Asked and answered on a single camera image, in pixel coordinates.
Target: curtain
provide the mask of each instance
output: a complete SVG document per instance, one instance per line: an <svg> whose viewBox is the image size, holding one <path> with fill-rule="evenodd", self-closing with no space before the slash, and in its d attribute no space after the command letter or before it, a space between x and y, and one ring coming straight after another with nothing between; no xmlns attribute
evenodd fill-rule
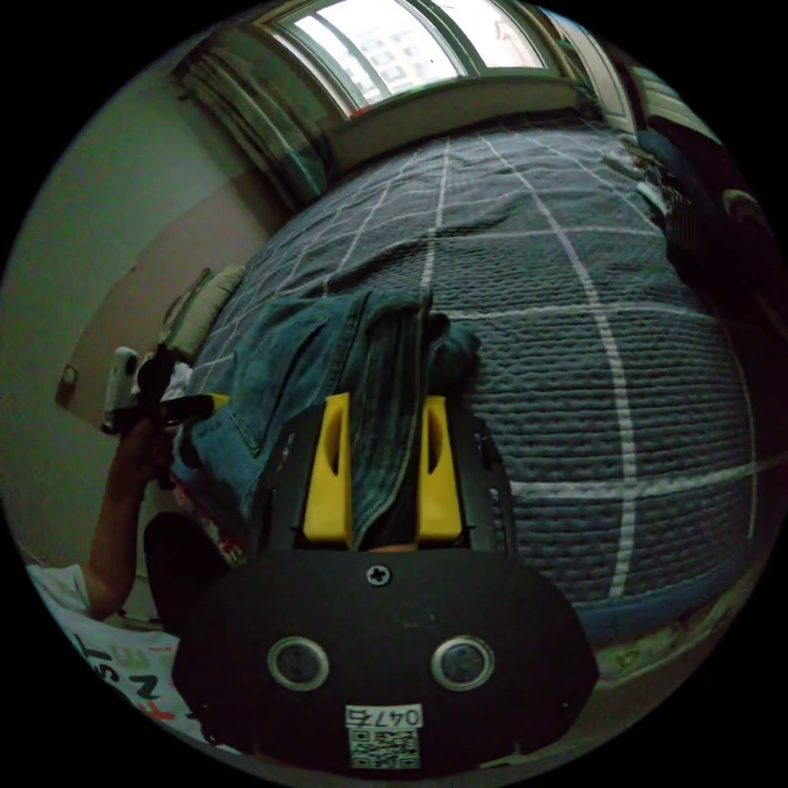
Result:
<svg viewBox="0 0 788 788"><path fill-rule="evenodd" d="M263 44L252 51L246 44L240 46L231 34L212 36L181 62L175 76L227 128L282 202L297 212L328 187L328 149L303 102L296 108L288 97L292 91L278 78L283 72L271 53Z"/></svg>

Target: white t-shirt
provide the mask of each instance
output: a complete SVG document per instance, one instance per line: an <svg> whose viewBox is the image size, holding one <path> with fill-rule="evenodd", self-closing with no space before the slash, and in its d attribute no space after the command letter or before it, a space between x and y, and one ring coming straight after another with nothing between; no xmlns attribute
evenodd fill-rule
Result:
<svg viewBox="0 0 788 788"><path fill-rule="evenodd" d="M178 638L166 632L132 632L90 617L79 565L27 567L33 585L74 648L141 712L207 744L200 724L172 683ZM220 746L225 752L236 750Z"/></svg>

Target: fabric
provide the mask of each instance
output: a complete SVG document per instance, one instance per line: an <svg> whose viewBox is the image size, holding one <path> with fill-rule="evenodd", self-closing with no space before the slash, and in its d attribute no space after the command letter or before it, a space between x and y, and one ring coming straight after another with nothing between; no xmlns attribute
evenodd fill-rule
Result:
<svg viewBox="0 0 788 788"><path fill-rule="evenodd" d="M164 320L162 321L162 330L158 338L159 342L167 341L173 333L177 332L189 309L189 304L203 287L213 279L213 276L214 272L211 268L203 268L196 280L189 285L188 290L186 290L183 295L179 295L178 298L170 304L167 313L164 315Z"/></svg>
<svg viewBox="0 0 788 788"><path fill-rule="evenodd" d="M166 340L167 347L187 364L194 362L222 307L243 281L246 269L228 265L193 294Z"/></svg>
<svg viewBox="0 0 788 788"><path fill-rule="evenodd" d="M265 76L266 68L276 70L277 85ZM227 128L290 210L300 210L326 190L329 158L315 131L315 99L304 104L305 85L298 80L293 85L287 65L258 40L224 30L192 51L176 74Z"/></svg>
<svg viewBox="0 0 788 788"><path fill-rule="evenodd" d="M594 638L713 600L786 511L785 341L679 279L637 183L600 160L618 144L596 121L507 118L348 176L250 260L189 393L226 384L277 296L428 283L481 341L464 405L503 455L522 561Z"/></svg>
<svg viewBox="0 0 788 788"><path fill-rule="evenodd" d="M188 517L167 511L145 527L145 565L166 632L183 635L189 610L230 567Z"/></svg>
<svg viewBox="0 0 788 788"><path fill-rule="evenodd" d="M85 577L77 564L27 570L50 615L101 678L141 712L208 743L172 684L177 638L165 632L131 632L90 618Z"/></svg>
<svg viewBox="0 0 788 788"><path fill-rule="evenodd" d="M203 467L183 465L176 445L172 473L186 489L199 489L243 540L260 517L253 510L259 477L284 424L349 392L358 547L373 526L385 527L398 500L424 398L451 394L476 359L474 334L431 313L431 301L418 291L271 300L213 381L212 391L228 394L229 403L192 428Z"/></svg>
<svg viewBox="0 0 788 788"><path fill-rule="evenodd" d="M166 391L162 394L162 402L174 400L179 396L186 395L186 388L191 378L191 367L182 361L177 361L172 370L172 377Z"/></svg>

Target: wall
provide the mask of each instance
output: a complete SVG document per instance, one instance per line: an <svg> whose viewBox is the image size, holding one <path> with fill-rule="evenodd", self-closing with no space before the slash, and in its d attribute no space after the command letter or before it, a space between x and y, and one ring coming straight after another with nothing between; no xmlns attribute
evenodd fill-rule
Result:
<svg viewBox="0 0 788 788"><path fill-rule="evenodd" d="M56 565L88 554L115 446L55 405L62 366L136 255L250 169L164 71L125 87L74 141L28 214L0 292L2 495L17 539ZM143 517L160 506L168 501L152 486Z"/></svg>
<svg viewBox="0 0 788 788"><path fill-rule="evenodd" d="M429 85L372 106L328 133L335 175L401 145L518 112L575 107L566 79L494 76Z"/></svg>

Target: blue quilted blanket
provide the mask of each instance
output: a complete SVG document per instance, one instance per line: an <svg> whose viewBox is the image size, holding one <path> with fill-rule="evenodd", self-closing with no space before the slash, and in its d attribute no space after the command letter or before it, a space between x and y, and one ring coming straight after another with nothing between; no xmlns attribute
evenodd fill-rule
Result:
<svg viewBox="0 0 788 788"><path fill-rule="evenodd" d="M601 161L617 145L582 117L507 118L351 174L250 261L190 382L217 390L273 296L432 287L481 341L466 405L504 456L522 560L596 639L714 598L786 508L786 348L682 284Z"/></svg>

